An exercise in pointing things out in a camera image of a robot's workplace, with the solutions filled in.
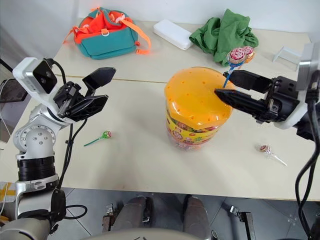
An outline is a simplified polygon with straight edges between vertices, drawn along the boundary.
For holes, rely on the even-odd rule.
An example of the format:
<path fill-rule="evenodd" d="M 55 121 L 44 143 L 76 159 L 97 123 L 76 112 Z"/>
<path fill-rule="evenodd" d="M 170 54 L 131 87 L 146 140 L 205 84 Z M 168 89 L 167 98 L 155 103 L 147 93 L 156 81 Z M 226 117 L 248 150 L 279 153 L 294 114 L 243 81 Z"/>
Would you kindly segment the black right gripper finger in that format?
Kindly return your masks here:
<path fill-rule="evenodd" d="M 247 70 L 234 70 L 229 78 L 229 81 L 236 87 L 248 91 L 253 90 L 262 94 L 268 92 L 269 88 L 273 84 L 271 79 Z"/>
<path fill-rule="evenodd" d="M 215 89 L 214 93 L 225 104 L 257 118 L 267 112 L 263 101 L 253 99 L 250 95 L 231 89 Z"/>

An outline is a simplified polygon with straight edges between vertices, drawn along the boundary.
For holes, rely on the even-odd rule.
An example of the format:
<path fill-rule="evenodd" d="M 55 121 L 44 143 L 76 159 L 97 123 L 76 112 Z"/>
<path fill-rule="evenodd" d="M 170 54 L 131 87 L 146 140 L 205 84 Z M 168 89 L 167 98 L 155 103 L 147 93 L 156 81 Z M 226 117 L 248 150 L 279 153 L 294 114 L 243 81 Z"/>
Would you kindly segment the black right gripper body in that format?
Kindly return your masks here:
<path fill-rule="evenodd" d="M 271 81 L 272 85 L 262 101 L 266 109 L 255 117 L 258 123 L 282 122 L 299 103 L 295 81 L 283 76 L 273 78 Z"/>

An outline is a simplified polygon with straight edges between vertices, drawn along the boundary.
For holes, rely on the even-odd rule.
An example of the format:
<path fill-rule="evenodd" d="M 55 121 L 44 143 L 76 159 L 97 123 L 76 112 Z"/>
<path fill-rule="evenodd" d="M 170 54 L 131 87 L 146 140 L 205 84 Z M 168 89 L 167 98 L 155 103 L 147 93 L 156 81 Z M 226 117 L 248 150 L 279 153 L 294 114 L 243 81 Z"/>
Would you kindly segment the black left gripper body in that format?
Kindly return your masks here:
<path fill-rule="evenodd" d="M 72 81 L 68 81 L 61 86 L 55 94 L 53 100 L 58 106 L 57 115 L 60 118 L 65 118 L 68 115 L 70 108 L 82 101 L 85 97 L 79 92 L 81 86 Z"/>

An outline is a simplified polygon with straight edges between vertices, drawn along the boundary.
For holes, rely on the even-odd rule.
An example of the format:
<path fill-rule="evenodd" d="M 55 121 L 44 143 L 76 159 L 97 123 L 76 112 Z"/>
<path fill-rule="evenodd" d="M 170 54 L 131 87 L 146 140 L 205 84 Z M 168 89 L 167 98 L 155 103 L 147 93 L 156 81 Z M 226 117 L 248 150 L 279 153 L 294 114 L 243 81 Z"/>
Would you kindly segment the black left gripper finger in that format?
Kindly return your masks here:
<path fill-rule="evenodd" d="M 87 87 L 85 96 L 93 96 L 96 90 L 108 84 L 116 73 L 114 67 L 100 67 L 82 79 Z"/>
<path fill-rule="evenodd" d="M 65 116 L 75 122 L 88 119 L 103 110 L 108 98 L 108 95 L 86 96 L 72 107 L 69 107 L 65 112 Z"/>

